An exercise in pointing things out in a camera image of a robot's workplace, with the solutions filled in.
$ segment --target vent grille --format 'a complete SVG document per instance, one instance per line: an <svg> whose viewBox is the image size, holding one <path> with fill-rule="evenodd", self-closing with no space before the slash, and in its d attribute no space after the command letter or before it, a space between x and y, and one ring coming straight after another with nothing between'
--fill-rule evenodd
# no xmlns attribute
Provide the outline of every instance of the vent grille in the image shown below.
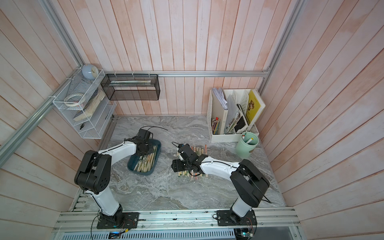
<svg viewBox="0 0 384 240"><path fill-rule="evenodd" d="M93 239L108 239L109 231L92 233ZM64 233L61 240L90 240L90 232ZM148 230L148 231L129 231L123 233L120 239L235 239L233 229L190 229L190 230Z"/></svg>

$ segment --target green cup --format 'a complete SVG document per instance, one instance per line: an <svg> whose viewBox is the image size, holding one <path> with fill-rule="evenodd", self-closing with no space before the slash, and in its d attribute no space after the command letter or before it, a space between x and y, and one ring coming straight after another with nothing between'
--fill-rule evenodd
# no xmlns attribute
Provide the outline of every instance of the green cup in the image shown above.
<svg viewBox="0 0 384 240"><path fill-rule="evenodd" d="M240 140L236 146L236 154L241 159L249 158L249 156L251 155L251 153L259 143L259 138L253 132L243 132L241 135L244 135L244 134L245 134L245 140L243 141L242 137L240 136ZM245 143L250 138L253 138L253 140L250 143Z"/></svg>

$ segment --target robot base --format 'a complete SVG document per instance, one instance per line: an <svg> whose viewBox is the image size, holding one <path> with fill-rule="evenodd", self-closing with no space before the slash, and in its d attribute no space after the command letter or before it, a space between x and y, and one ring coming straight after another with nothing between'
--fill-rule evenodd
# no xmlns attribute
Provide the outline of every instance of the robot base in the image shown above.
<svg viewBox="0 0 384 240"><path fill-rule="evenodd" d="M121 205L113 216L100 215L97 229L111 229L111 228L137 228L137 221L139 219L138 212L123 212Z"/></svg>
<svg viewBox="0 0 384 240"><path fill-rule="evenodd" d="M230 210L217 210L217 224L219 226L233 226L233 225L253 225L257 226L255 212L250 210L244 217L239 217L232 209Z"/></svg>

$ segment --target alarm clock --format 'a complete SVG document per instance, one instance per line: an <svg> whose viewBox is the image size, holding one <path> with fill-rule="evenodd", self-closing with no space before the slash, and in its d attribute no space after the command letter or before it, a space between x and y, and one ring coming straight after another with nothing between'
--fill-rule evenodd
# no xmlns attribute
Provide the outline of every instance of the alarm clock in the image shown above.
<svg viewBox="0 0 384 240"><path fill-rule="evenodd" d="M83 73L83 76L88 80L95 80L99 75L99 70L92 64L85 64L81 68L81 72Z"/></svg>

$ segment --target wooden wall panel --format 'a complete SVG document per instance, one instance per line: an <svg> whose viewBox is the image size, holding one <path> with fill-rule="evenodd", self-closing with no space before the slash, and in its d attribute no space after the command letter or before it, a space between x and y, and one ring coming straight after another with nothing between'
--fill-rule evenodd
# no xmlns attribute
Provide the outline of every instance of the wooden wall panel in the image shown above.
<svg viewBox="0 0 384 240"><path fill-rule="evenodd" d="M93 7L92 13L102 10L101 6ZM82 21L93 21L91 15L82 16ZM98 30L109 29L105 19L97 21ZM111 35L103 34L101 40ZM1 1L0 42L0 144L4 144L77 63L38 0ZM111 55L116 53L111 50L115 45L107 47ZM1 232L5 238L48 238L60 212L69 209L78 191L73 178L84 153L97 148L95 140L80 138L56 111L51 110L0 170Z"/></svg>
<svg viewBox="0 0 384 240"><path fill-rule="evenodd" d="M106 71L263 70L270 64L296 0L91 3L53 0L84 60ZM159 101L118 101L117 112L204 114L213 86L258 88L262 80L160 78Z"/></svg>
<svg viewBox="0 0 384 240"><path fill-rule="evenodd" d="M309 1L262 94L259 137L308 239L382 238L383 11Z"/></svg>

